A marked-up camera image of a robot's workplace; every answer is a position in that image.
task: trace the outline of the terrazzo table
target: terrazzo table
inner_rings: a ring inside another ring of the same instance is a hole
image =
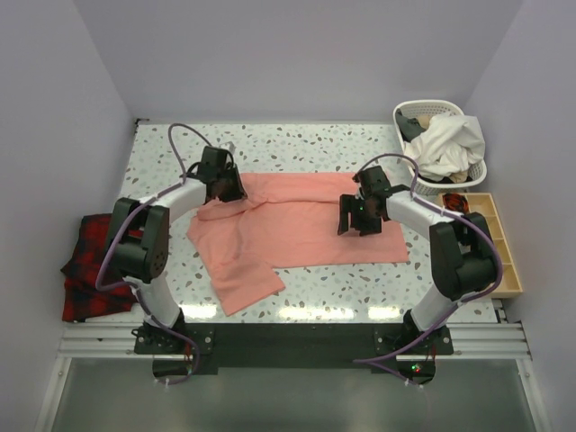
[[[171,185],[180,174],[167,142],[167,124],[141,123],[126,169],[121,196],[140,198]],[[394,128],[386,124],[195,124],[214,145],[232,141],[241,173],[353,172],[383,152],[401,152]],[[187,166],[200,160],[203,143],[183,128],[175,144]],[[410,181],[396,158],[381,161],[391,183]],[[402,226],[409,251],[406,264],[324,265],[280,269],[286,288],[226,317],[210,277],[186,237],[190,211],[170,228],[167,280],[187,321],[209,322],[401,322],[404,311],[432,283],[429,244]],[[141,323],[140,306],[91,322]],[[496,322],[491,300],[462,307],[450,322]]]

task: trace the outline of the wooden organizer box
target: wooden organizer box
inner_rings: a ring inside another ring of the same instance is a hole
[[[493,299],[517,297],[523,292],[522,284],[518,279],[518,272],[514,266],[510,247],[504,236],[504,230],[502,229],[500,218],[496,212],[496,205],[494,204],[494,200],[492,200],[492,195],[490,193],[460,193],[460,195],[468,200],[470,212],[481,213],[486,218],[492,240],[502,259],[502,265],[504,266],[502,283],[490,297]],[[439,195],[438,200],[439,205],[444,207],[442,197],[443,195]]]

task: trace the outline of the pink shirt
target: pink shirt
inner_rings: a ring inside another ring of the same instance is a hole
[[[372,236],[337,235],[339,197],[357,189],[352,174],[244,174],[242,183],[246,200],[209,202],[188,230],[227,315],[281,291],[274,268],[408,261],[397,222]]]

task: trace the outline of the laundry basket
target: laundry basket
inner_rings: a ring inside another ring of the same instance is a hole
[[[394,126],[396,128],[396,133],[398,134],[398,139],[400,140],[400,145],[402,146],[402,153],[406,151],[406,143],[404,142],[404,138],[402,137],[400,128],[398,127],[398,123],[396,122],[395,114],[398,110],[402,111],[402,115],[404,115],[405,117],[409,117],[411,119],[423,114],[436,115],[447,112],[450,112],[452,114],[464,115],[464,112],[457,105],[454,105],[453,103],[450,103],[448,101],[421,100],[421,101],[408,101],[401,103],[396,108],[394,108],[392,117],[394,119]],[[414,176],[414,169],[410,164],[407,165],[408,170],[410,171],[412,176]],[[421,195],[437,195],[457,189],[466,189],[482,183],[486,178],[486,173],[487,173],[486,164],[484,163],[484,160],[482,160],[477,164],[470,166],[470,169],[468,170],[468,176],[472,178],[471,182],[456,183],[456,184],[436,184],[427,182],[426,180],[422,180],[421,178],[419,178],[418,181],[416,182],[415,192]]]

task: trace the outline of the white cloth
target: white cloth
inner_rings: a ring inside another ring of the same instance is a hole
[[[406,143],[404,154],[418,162],[423,177],[439,181],[483,160],[485,147],[476,117],[447,112],[432,117],[428,130]]]

